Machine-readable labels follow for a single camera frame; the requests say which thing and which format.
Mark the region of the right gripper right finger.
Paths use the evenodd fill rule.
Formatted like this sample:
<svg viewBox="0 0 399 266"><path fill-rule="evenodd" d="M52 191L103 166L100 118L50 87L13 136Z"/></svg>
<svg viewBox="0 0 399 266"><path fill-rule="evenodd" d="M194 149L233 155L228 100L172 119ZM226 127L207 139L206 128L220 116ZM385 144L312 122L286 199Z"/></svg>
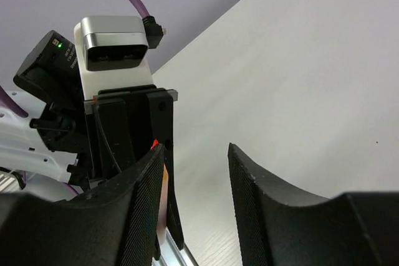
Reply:
<svg viewBox="0 0 399 266"><path fill-rule="evenodd" d="M331 199L298 188L228 149L244 265L397 265L398 193Z"/></svg>

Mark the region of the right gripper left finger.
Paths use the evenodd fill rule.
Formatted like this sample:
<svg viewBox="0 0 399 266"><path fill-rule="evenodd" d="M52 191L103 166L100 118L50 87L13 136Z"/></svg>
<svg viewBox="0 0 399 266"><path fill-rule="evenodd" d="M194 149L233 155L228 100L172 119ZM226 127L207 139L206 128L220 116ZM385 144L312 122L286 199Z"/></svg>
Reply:
<svg viewBox="0 0 399 266"><path fill-rule="evenodd" d="M2 265L150 265L163 184L163 146L69 201L1 194Z"/></svg>

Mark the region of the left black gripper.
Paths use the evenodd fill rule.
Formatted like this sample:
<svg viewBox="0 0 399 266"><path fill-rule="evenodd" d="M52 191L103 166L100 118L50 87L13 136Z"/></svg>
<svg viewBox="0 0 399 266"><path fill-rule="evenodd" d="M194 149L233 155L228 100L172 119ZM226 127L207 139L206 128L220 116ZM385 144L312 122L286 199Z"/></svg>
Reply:
<svg viewBox="0 0 399 266"><path fill-rule="evenodd" d="M176 246L185 246L175 195L173 114L178 92L158 87L101 90L85 102L85 119L94 174L108 180L160 145L168 171L166 230Z"/></svg>

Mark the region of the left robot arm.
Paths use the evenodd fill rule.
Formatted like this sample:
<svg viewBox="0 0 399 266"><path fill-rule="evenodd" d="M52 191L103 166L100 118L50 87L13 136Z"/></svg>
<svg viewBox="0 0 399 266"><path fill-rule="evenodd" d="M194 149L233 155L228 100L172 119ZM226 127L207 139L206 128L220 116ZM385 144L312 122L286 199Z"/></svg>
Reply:
<svg viewBox="0 0 399 266"><path fill-rule="evenodd" d="M176 90L126 69L121 86L104 84L85 100L75 45L49 31L16 72L16 92L1 92L3 171L36 173L78 186L106 181L137 162L157 141L168 173L166 226L179 248L183 231L174 192L173 104Z"/></svg>

